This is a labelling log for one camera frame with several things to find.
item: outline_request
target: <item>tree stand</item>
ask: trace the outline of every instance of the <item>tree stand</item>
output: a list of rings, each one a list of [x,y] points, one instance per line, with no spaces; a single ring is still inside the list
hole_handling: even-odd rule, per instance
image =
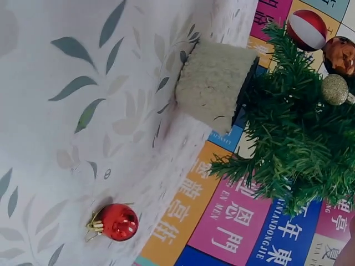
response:
[[[254,50],[202,40],[181,71],[177,103],[220,135],[229,133],[258,60]]]

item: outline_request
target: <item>pink tile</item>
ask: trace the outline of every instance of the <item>pink tile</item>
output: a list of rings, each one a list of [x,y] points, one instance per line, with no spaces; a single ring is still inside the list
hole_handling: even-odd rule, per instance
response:
[[[349,224],[354,214],[347,202],[340,202],[336,207],[331,207],[324,201],[316,233],[347,242],[350,239]]]
[[[188,245],[232,265],[245,265],[271,204],[253,199],[251,193],[241,182],[229,186],[222,180]]]

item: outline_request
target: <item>artificial pine needles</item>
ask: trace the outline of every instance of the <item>artificial pine needles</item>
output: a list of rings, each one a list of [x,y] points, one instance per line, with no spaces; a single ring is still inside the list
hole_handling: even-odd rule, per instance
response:
[[[253,158],[215,155],[211,175],[231,182],[245,177],[248,186],[255,181],[256,197],[284,199],[285,213],[291,216],[311,200],[335,206],[352,199],[355,108],[323,100],[321,76],[287,35],[285,25],[269,22],[263,31],[271,38],[277,66],[254,76],[246,92],[245,131],[256,141]]]

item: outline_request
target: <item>red christmas ornament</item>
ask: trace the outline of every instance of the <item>red christmas ornament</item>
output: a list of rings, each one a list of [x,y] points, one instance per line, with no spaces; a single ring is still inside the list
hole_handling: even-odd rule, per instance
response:
[[[125,204],[110,204],[94,213],[91,222],[87,224],[87,229],[97,232],[98,235],[104,234],[115,241],[125,241],[136,234],[138,217]]]
[[[297,10],[287,21],[287,33],[300,49],[313,52],[322,49],[327,41],[327,26],[311,10]]]

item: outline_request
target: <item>white tablecloth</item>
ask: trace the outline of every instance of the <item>white tablecloth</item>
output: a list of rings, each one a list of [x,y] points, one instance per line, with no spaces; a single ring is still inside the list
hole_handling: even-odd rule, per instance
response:
[[[0,265],[129,266],[210,129],[172,95],[199,36],[246,46],[257,0],[0,4]],[[133,202],[138,233],[84,241]]]

